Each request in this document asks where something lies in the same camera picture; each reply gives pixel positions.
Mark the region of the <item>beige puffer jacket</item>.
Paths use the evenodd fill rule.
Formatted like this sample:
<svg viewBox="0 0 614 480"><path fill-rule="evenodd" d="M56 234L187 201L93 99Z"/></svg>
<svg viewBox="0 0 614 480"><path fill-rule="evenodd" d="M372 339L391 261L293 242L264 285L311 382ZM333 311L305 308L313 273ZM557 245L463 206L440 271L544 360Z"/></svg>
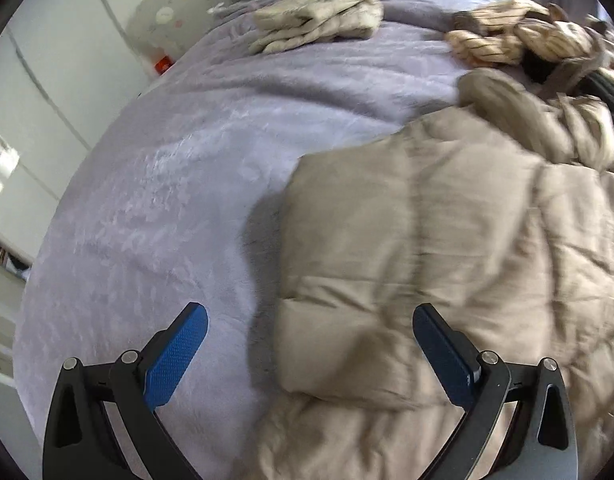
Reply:
<svg viewBox="0 0 614 480"><path fill-rule="evenodd" d="M556 359L581 478L614 452L614 125L498 70L459 105L305 156L284 194L279 401L252 479L414 479L458 423L412 334L433 304L477 347Z"/></svg>

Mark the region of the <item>lavender embossed bed blanket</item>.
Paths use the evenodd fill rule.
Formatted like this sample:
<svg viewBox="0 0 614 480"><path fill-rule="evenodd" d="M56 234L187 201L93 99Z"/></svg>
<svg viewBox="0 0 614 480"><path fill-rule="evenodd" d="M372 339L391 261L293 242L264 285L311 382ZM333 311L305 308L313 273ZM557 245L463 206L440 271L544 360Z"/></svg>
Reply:
<svg viewBox="0 0 614 480"><path fill-rule="evenodd" d="M26 287L14 377L44 441L66 359L114 362L142 350L190 302L208 333L156 414L200 475L251 479L267 414L279 401L274 353L284 194L305 156L358 148L459 105L472 67L444 35L474 0L380 0L369 39L251 54L254 13L218 25L129 104L58 205ZM467 479L488 479L515 405L505 404Z"/></svg>

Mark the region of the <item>black fleece garment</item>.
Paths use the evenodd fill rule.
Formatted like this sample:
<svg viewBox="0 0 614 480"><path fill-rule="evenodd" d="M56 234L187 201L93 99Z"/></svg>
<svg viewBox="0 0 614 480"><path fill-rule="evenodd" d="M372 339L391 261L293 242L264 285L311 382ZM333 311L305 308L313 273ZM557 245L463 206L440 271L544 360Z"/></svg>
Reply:
<svg viewBox="0 0 614 480"><path fill-rule="evenodd" d="M614 124L614 82L600 70L592 70L590 58L569 58L551 63L526 51L520 67L535 84L540 84L539 96L552 99L557 93L568 96L595 96L610 110Z"/></svg>

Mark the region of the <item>white wardrobe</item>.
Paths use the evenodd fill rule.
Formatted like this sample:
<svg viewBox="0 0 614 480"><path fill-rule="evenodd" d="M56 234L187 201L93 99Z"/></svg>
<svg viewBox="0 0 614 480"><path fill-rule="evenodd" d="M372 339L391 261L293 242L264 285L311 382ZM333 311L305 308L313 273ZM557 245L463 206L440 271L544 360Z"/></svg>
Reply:
<svg viewBox="0 0 614 480"><path fill-rule="evenodd" d="M75 172L153 78L124 32L141 0L22 0L0 36L0 239L37 257Z"/></svg>

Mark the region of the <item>cream striped robe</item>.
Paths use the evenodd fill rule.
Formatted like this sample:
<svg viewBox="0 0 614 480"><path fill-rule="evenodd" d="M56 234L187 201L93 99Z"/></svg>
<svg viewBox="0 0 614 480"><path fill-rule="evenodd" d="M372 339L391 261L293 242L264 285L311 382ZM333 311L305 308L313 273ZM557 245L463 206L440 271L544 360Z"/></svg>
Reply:
<svg viewBox="0 0 614 480"><path fill-rule="evenodd" d="M541 99L572 93L612 62L606 37L572 21L554 3L501 0L452 15L445 35L453 54L472 67L520 67Z"/></svg>

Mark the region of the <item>white standing fan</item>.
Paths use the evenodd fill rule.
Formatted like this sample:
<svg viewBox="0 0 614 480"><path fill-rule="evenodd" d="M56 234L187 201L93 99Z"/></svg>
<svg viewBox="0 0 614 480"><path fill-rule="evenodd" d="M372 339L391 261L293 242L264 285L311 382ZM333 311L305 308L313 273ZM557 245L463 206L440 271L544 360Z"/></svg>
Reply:
<svg viewBox="0 0 614 480"><path fill-rule="evenodd" d="M193 0L142 0L129 18L129 44L158 75L196 43L202 26Z"/></svg>

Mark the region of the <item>folded cream quilted garment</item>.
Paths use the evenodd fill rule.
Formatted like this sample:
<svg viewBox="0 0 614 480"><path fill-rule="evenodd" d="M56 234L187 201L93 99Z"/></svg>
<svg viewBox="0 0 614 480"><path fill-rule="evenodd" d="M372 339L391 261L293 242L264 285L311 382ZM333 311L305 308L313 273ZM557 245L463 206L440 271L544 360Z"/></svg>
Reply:
<svg viewBox="0 0 614 480"><path fill-rule="evenodd" d="M380 0L281 0L254 13L251 54L290 51L316 42L369 39L380 28Z"/></svg>

